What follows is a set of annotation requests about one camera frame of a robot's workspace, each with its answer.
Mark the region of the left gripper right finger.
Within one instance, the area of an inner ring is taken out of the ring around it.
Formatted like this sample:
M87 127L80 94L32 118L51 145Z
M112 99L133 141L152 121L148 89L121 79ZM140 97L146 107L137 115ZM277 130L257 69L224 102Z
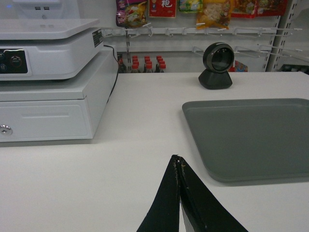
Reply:
M246 232L182 157L177 157L181 205L187 232Z

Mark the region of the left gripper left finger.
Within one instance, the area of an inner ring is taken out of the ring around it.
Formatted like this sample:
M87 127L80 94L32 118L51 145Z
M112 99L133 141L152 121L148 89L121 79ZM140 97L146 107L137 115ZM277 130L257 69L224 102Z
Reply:
M154 201L139 232L177 232L180 223L180 178L178 156L172 155Z

